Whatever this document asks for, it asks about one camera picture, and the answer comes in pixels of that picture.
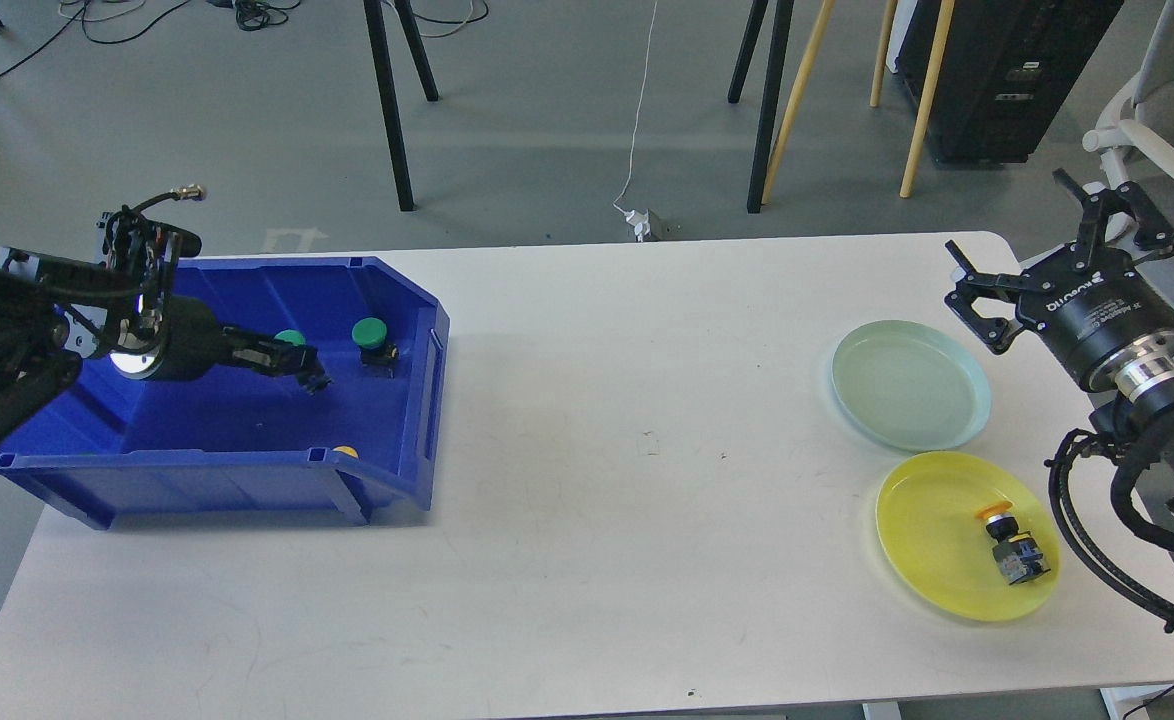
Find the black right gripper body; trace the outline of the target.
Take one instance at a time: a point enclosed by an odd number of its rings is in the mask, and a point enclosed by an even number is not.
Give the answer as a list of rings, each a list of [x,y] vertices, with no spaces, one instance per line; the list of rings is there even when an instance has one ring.
[[[1145,338],[1174,354],[1174,310],[1136,272],[1131,253],[1104,245],[1086,268],[1077,263],[1068,247],[1045,254],[1023,269],[1032,288],[1018,300],[1018,318],[1077,386],[1086,392],[1114,386],[1114,374],[1105,366]]]

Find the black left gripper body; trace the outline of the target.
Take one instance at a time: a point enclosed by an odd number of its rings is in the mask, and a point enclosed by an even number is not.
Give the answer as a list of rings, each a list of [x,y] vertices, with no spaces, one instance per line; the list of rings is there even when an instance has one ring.
[[[117,374],[134,381],[197,381],[212,366],[230,363],[232,346],[212,310],[200,300],[173,296],[166,307],[162,338],[148,354],[112,354]]]

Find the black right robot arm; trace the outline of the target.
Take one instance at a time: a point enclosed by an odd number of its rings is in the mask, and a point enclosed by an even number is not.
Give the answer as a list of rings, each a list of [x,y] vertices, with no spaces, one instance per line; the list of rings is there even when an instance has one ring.
[[[1080,457],[1111,460],[1118,520],[1174,553],[1174,307],[1139,270],[1173,258],[1174,228],[1135,182],[1086,190],[1066,170],[1053,177],[1082,210],[1077,236],[1016,274],[980,272],[947,242],[957,269],[945,305],[991,354],[1035,334],[1081,391],[1114,393],[1047,460],[1050,507],[1085,568],[1174,632],[1174,603],[1105,556],[1070,489]]]

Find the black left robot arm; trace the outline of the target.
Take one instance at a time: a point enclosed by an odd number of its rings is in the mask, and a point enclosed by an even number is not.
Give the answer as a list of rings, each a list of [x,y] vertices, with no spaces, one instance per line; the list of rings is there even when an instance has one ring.
[[[221,322],[175,291],[181,260],[198,234],[148,218],[166,201],[200,201],[185,184],[99,218],[101,255],[61,258],[15,247],[0,251],[0,443],[74,386],[81,365],[108,357],[124,377],[195,381],[215,366],[290,375],[308,393],[330,383],[316,346]]]

